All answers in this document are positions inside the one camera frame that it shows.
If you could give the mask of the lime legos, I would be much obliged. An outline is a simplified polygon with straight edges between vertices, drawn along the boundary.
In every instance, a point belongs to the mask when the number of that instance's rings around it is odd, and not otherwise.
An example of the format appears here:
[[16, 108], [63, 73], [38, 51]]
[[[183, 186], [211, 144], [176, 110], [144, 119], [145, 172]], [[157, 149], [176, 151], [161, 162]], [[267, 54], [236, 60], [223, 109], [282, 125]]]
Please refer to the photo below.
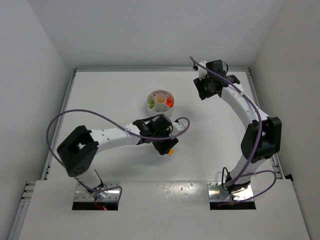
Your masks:
[[153, 109], [153, 108], [155, 107], [154, 101], [150, 101], [150, 102], [148, 103], [148, 107], [149, 107], [150, 109]]

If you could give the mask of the orange legos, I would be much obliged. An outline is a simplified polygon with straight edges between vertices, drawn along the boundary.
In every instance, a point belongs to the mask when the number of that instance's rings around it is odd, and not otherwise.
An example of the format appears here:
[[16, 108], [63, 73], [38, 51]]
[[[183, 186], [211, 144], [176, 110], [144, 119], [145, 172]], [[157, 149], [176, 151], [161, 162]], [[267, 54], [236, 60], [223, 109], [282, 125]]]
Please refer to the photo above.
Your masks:
[[172, 107], [174, 104], [173, 104], [173, 102], [172, 102], [170, 99], [168, 99], [168, 100], [166, 101], [166, 105], [169, 106], [169, 107]]

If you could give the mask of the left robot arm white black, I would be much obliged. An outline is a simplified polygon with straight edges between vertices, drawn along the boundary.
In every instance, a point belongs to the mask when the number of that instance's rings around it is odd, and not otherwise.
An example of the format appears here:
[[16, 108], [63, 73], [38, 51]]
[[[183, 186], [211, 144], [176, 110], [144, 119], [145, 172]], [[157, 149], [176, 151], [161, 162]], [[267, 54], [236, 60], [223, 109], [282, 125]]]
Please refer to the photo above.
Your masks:
[[109, 129], [88, 129], [80, 125], [56, 151], [68, 176], [75, 178], [89, 194], [96, 195], [106, 188], [92, 167], [97, 154], [123, 146], [152, 144], [160, 155], [168, 155], [184, 130], [178, 120], [171, 121], [163, 114]]

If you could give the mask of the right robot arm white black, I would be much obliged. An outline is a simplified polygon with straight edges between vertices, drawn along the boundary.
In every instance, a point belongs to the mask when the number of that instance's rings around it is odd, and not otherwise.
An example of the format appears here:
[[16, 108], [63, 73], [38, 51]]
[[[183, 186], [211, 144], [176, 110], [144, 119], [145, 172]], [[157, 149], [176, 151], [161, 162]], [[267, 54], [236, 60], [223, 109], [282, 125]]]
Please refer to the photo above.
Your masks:
[[251, 178], [260, 174], [259, 167], [280, 151], [282, 122], [278, 117], [270, 117], [251, 100], [240, 80], [223, 69], [222, 60], [192, 62], [198, 72], [198, 78], [193, 82], [200, 99], [219, 96], [245, 128], [240, 144], [241, 157], [221, 182], [222, 188], [232, 194], [247, 188]]

